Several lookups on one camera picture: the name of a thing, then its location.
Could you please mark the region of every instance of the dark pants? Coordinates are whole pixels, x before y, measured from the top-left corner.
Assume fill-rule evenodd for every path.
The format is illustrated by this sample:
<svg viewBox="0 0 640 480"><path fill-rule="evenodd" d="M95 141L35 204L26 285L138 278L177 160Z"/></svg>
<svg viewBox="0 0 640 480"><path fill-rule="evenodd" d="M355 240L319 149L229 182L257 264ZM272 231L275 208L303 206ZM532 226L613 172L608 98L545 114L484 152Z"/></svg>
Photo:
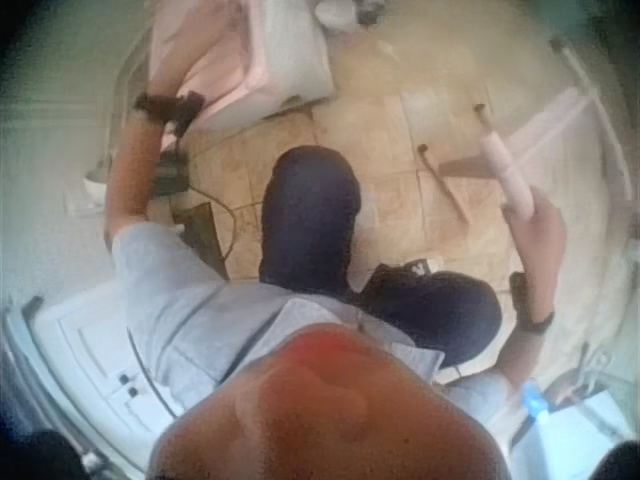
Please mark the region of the dark pants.
<svg viewBox="0 0 640 480"><path fill-rule="evenodd" d="M357 305L446 354L443 367L481 353L502 321L493 289L453 272L418 275L380 265L362 293L347 283L360 186L342 155L297 147L273 169L262 207L260 281Z"/></svg>

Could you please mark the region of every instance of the person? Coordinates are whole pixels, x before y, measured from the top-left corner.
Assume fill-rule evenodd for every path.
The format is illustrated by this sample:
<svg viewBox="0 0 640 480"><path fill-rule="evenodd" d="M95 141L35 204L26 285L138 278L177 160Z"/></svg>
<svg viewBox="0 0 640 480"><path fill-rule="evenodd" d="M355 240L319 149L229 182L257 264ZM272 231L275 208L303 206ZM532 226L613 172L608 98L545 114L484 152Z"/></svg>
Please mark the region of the person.
<svg viewBox="0 0 640 480"><path fill-rule="evenodd" d="M212 5L187 15L147 98L175 97L229 28ZM553 316L565 229L544 194L532 189L529 221L504 211L524 266L519 326L494 367L438 390L439 368L496 335L488 284L381 266L360 295L350 292L359 186L338 152L318 146L284 153L273 169L260 282L225 282L145 219L158 116L141 107L128 123L106 203L129 329L150 374L187 409L157 441L148 477L508 477L482 422L530 376Z"/></svg>

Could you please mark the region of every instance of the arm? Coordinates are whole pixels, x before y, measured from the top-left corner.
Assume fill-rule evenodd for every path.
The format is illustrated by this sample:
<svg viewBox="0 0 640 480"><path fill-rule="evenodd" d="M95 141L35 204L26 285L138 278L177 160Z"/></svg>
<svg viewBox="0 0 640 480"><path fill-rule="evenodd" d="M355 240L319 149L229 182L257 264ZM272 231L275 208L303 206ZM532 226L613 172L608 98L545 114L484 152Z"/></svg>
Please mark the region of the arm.
<svg viewBox="0 0 640 480"><path fill-rule="evenodd" d="M224 5L224 2L203 2L189 12L170 52L149 82L149 95L176 96L187 72L229 25ZM123 227L145 220L163 133L163 126L143 116L131 118L123 130L107 185L108 245Z"/></svg>
<svg viewBox="0 0 640 480"><path fill-rule="evenodd" d="M509 225L526 277L526 311L532 323L544 322L553 313L558 273L566 244L566 229L559 210L536 188L532 188L535 213L522 221L509 210ZM544 345L543 333L518 326L500 351L493 367L504 375L514 391L531 376Z"/></svg>

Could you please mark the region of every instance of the shirt sleeve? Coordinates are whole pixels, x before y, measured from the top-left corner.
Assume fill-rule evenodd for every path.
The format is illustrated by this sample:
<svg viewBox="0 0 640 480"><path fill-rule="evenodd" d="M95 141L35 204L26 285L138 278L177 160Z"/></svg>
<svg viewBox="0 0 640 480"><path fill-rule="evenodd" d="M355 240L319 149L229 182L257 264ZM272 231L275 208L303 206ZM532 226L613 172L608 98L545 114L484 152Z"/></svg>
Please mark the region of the shirt sleeve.
<svg viewBox="0 0 640 480"><path fill-rule="evenodd" d="M506 404L511 385L504 375L492 369L448 383L444 394L451 403L486 426Z"/></svg>
<svg viewBox="0 0 640 480"><path fill-rule="evenodd" d="M226 282L175 232L155 223L123 228L112 255L127 325L145 364L153 366L180 326Z"/></svg>

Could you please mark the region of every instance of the light blue shirt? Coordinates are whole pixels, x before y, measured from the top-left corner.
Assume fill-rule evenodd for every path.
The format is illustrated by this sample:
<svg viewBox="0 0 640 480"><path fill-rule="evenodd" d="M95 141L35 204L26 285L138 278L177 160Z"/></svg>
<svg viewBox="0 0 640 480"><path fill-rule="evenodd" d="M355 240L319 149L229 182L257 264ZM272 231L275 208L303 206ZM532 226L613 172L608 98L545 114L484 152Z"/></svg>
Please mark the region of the light blue shirt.
<svg viewBox="0 0 640 480"><path fill-rule="evenodd" d="M141 358L185 409L313 324L358 328L427 383L444 358L444 353L417 348L403 332L338 300L257 282L227 282L161 225L124 228L114 239L113 259ZM463 377L444 391L480 422L486 422L508 394L507 380L494 372Z"/></svg>

